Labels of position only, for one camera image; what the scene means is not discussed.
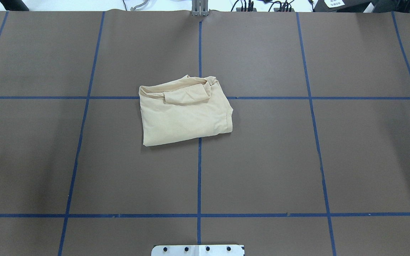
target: folded cloth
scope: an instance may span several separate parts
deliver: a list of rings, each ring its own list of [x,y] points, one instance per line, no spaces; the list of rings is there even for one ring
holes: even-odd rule
[[[141,86],[143,144],[155,146],[232,132],[232,112],[214,76]]]

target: white metal plate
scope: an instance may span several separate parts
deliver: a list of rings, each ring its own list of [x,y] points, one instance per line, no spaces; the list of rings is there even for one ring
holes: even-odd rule
[[[155,246],[151,250],[151,256],[244,256],[244,254],[243,245]]]

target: white cable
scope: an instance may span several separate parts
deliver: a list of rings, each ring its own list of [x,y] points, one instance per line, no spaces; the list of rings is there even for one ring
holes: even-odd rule
[[[143,3],[141,3],[140,5],[135,5],[134,7],[131,7],[131,11],[132,11],[132,10],[135,10],[135,9],[137,9],[137,8],[140,8],[140,7],[144,6],[144,5],[146,5],[147,3],[148,3],[148,0],[144,0]]]

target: table surface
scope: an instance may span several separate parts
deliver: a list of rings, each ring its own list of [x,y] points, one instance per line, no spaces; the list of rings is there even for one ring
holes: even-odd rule
[[[233,132],[142,146],[186,74]],[[197,243],[410,255],[410,14],[0,12],[0,255]]]
[[[104,11],[111,9],[124,10],[122,0],[24,0],[30,10],[38,11],[62,11],[62,10],[96,10]],[[143,0],[125,0],[127,9],[142,3]],[[209,0],[208,7],[210,10],[230,11],[234,0]],[[257,11],[268,11],[271,4],[264,4],[262,1],[254,1],[254,7]],[[295,0],[292,7],[297,12],[311,12],[311,5],[307,0]],[[0,10],[5,10],[0,3]],[[149,2],[140,8],[140,10],[191,10],[190,0],[149,0]]]

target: towel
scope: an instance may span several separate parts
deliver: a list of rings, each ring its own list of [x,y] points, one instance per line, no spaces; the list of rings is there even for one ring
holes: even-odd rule
[[[141,86],[138,94],[145,146],[232,132],[233,109],[214,76]]]

